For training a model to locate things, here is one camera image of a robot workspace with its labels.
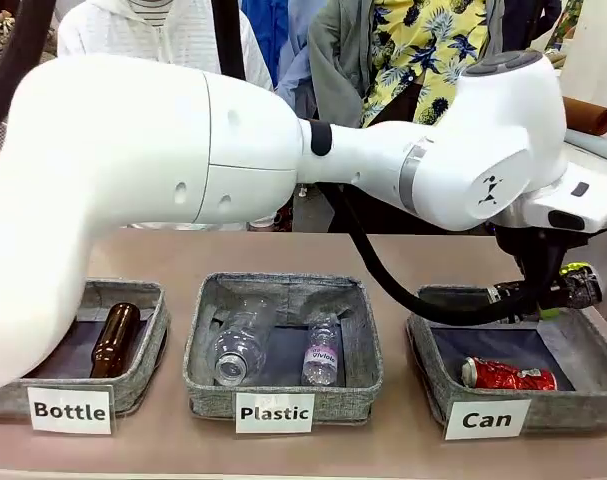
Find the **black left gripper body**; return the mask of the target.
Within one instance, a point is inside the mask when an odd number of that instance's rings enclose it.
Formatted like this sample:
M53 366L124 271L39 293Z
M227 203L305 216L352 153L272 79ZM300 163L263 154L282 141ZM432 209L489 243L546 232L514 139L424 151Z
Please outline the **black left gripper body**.
M549 291L569 248L569 233L539 227L496 227L495 239L511 255L523 280L512 282L509 299L537 301Z

